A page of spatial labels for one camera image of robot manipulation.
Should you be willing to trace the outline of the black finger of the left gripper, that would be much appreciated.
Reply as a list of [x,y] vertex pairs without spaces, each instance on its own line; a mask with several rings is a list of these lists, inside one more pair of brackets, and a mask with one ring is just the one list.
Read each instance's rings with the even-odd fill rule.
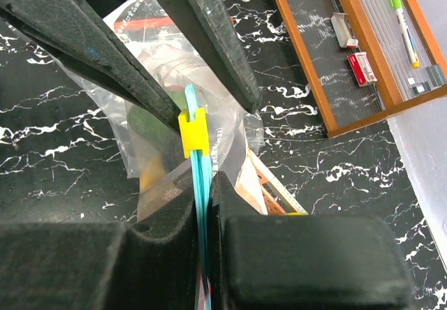
[[223,86],[247,112],[261,93],[223,0],[157,0]]

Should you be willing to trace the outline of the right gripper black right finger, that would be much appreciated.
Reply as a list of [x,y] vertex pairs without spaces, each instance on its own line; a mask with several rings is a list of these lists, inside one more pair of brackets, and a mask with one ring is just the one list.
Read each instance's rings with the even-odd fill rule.
[[413,309],[392,230],[365,215],[266,216],[225,173],[208,215],[214,309]]

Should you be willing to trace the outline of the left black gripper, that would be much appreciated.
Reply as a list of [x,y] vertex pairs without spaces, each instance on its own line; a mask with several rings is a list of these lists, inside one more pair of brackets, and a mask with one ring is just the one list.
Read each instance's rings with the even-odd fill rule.
[[152,113],[174,132],[179,108],[101,19],[128,0],[1,0],[1,18],[69,71]]

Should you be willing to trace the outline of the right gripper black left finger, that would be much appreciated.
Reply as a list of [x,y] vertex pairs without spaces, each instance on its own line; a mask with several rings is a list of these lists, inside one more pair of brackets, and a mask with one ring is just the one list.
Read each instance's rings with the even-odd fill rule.
[[198,237],[187,189],[141,222],[4,223],[2,309],[192,309]]

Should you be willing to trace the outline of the green mango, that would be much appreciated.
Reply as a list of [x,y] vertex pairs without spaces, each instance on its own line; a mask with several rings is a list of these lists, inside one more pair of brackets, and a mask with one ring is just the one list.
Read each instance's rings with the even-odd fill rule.
[[184,161],[180,136],[170,130],[150,112],[132,105],[127,114],[128,124],[137,136],[148,142],[157,152],[169,170]]

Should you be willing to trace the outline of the yellow zipper slider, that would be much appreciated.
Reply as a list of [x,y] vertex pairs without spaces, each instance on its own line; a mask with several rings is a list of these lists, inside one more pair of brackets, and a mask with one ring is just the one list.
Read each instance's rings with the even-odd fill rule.
[[186,110],[178,116],[180,135],[185,158],[190,158],[192,151],[201,151],[208,156],[210,141],[207,129],[206,112],[204,108],[195,111],[195,119],[191,119]]

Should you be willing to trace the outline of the yellow orange fruit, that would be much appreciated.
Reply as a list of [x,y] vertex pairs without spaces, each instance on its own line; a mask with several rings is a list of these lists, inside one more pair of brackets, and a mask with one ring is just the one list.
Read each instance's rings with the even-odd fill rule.
[[165,176],[166,171],[160,154],[146,161],[140,171],[140,193],[144,193]]

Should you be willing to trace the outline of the blue zipper clear bag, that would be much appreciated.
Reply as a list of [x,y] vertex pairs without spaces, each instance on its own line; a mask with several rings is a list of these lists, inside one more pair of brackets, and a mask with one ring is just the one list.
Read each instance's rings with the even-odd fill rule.
[[[260,103],[258,85],[239,44],[222,0],[157,0],[190,45],[212,71],[218,84],[247,112],[255,112]],[[76,76],[108,90],[150,112],[154,120],[178,134],[186,158],[191,160],[193,187],[198,213],[201,278],[205,306],[212,308],[209,246],[206,240],[210,205],[212,165],[210,138],[205,108],[198,104],[196,84],[185,86],[178,107],[152,73],[129,52],[110,30],[101,13],[111,9],[106,0],[62,0],[70,8],[76,24],[85,33],[80,43],[61,35],[60,60]]]

